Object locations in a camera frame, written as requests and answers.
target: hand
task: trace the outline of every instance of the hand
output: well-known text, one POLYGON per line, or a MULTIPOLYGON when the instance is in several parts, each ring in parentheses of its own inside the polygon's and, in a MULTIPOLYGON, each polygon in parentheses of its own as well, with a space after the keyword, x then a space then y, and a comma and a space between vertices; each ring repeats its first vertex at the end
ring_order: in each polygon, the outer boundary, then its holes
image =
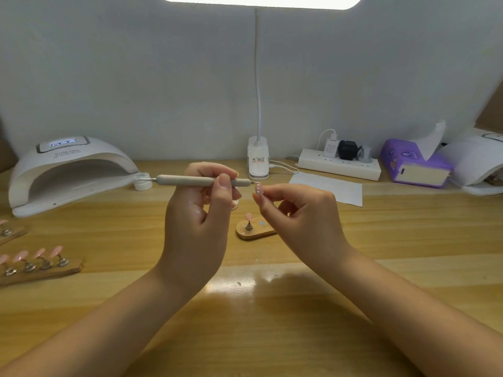
POLYGON ((156 269, 192 297, 222 264, 232 200, 241 194, 230 185, 238 173, 222 164, 193 163, 185 175, 217 179, 212 187, 176 188, 166 209, 164 251, 156 269), (208 213, 205 203, 210 204, 208 213))
POLYGON ((356 251, 344 235, 333 193, 300 184, 263 189, 263 196, 253 195, 262 216, 314 272, 321 274, 331 260, 356 251), (274 201, 281 201, 278 208, 274 201))

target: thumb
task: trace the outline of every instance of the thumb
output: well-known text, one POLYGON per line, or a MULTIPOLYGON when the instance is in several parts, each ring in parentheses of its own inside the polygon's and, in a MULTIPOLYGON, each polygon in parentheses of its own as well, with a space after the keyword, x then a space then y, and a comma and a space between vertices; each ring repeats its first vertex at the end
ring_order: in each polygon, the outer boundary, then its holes
POLYGON ((278 232, 287 230, 291 218, 284 215, 280 209, 276 208, 273 202, 264 195, 253 194, 253 199, 259 206, 260 214, 278 232))
POLYGON ((228 174, 220 174, 213 183, 211 188, 210 209, 205 226, 209 226, 211 230, 216 232, 229 230, 230 211, 232 209, 232 185, 228 174))

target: tool handle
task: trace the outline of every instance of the tool handle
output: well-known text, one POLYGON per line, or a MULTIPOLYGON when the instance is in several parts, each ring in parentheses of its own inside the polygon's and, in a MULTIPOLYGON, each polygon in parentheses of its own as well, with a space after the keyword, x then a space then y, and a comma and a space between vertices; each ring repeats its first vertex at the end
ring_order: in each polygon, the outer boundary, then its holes
MULTIPOLYGON (((159 185, 183 185, 183 186, 211 186, 215 179, 213 177, 194 177, 194 176, 173 176, 160 174, 156 178, 159 185)), ((252 182, 247 178, 236 178, 230 180, 232 186, 250 186, 252 182)))

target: light panel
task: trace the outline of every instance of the light panel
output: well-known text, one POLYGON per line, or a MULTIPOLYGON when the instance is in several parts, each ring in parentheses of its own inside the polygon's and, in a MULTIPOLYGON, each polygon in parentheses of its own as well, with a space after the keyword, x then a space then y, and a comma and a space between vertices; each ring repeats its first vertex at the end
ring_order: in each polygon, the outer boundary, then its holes
POLYGON ((217 5, 245 5, 275 8, 303 8, 303 9, 349 9, 360 0, 166 0, 171 2, 185 2, 197 4, 217 5))

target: forearm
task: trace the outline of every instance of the forearm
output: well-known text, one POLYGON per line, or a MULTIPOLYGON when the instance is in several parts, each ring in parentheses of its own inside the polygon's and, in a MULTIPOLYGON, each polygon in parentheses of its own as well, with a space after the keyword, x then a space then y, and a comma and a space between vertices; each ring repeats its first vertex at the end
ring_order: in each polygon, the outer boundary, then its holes
POLYGON ((0 369, 0 376, 117 376, 188 300, 155 269, 0 369))
POLYGON ((503 336, 354 252, 325 280, 429 377, 503 375, 503 336))

